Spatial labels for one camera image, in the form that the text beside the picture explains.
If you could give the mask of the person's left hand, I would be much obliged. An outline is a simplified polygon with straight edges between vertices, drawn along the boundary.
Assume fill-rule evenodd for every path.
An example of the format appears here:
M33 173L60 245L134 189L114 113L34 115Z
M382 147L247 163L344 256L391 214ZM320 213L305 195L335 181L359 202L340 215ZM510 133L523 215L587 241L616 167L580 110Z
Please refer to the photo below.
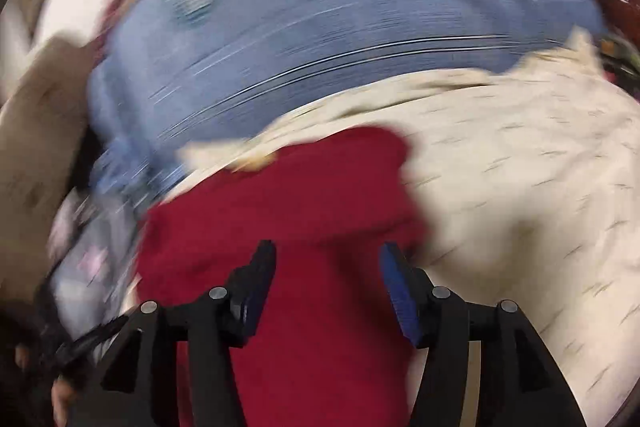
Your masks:
M24 343L14 348L13 362L18 376L18 411L24 426L64 427L70 409L78 398L73 385L64 377L52 377L37 369L32 351Z

